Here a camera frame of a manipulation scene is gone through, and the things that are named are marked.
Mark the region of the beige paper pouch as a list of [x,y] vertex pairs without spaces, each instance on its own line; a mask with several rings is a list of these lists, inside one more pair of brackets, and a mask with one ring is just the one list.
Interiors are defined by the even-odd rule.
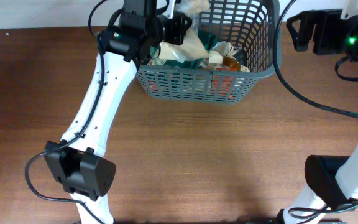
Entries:
[[192,25],[186,31],[181,45],[162,42],[158,58],[161,60],[176,60],[180,63],[208,58],[208,52],[198,37],[198,19],[201,12],[206,12],[209,9],[210,3],[208,0],[183,0],[181,3],[175,3],[173,11],[184,13],[192,20]]

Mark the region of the green Nescafe coffee bag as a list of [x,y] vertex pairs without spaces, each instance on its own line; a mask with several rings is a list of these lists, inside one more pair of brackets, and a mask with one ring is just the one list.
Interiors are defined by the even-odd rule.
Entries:
[[[198,37],[202,41],[203,45],[205,46],[205,49],[207,50],[207,52],[209,54],[209,51],[216,45],[216,42],[217,42],[216,36],[213,33],[199,30]],[[159,53],[160,53],[160,46],[151,47],[151,50],[150,50],[151,58],[147,59],[144,62],[144,65],[168,66],[168,67],[195,69],[203,61],[203,58],[198,59],[198,60],[184,61],[183,63],[180,63],[176,60],[161,60],[158,58]]]

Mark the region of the beige brown bag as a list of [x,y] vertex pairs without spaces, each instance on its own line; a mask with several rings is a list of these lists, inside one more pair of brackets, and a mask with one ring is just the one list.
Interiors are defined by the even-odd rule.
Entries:
[[246,66],[246,52],[242,47],[230,42],[220,41],[210,51],[208,58],[204,58],[198,66],[202,70],[229,70],[250,72]]

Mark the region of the orange biscuit package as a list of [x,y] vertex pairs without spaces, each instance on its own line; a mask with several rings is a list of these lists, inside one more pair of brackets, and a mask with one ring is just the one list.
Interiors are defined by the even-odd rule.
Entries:
[[234,101],[240,93],[244,78],[212,76],[212,91],[217,101]]

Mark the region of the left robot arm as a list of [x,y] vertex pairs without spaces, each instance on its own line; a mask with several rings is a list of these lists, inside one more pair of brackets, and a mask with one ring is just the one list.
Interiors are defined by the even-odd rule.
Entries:
[[96,34],[98,56],[85,98],[60,142],[41,156],[53,178],[70,194],[80,223],[113,223],[108,191],[116,166],[104,158],[109,130],[129,84],[151,47],[181,45],[192,20],[175,1],[124,1],[107,28]]

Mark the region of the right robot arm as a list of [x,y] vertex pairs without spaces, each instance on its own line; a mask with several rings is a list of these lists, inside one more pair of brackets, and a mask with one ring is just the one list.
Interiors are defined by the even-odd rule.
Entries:
[[[342,9],[303,11],[287,19],[287,29],[296,51],[314,41],[317,55],[344,53],[334,69],[346,61],[358,62],[358,1],[346,1]],[[315,108],[358,119],[358,113],[312,101],[294,90],[278,66],[278,38],[273,38],[273,66],[282,85],[301,101]],[[305,162],[306,185],[296,200],[277,215],[277,223],[319,223],[326,214],[358,207],[358,144],[350,156],[310,155]]]

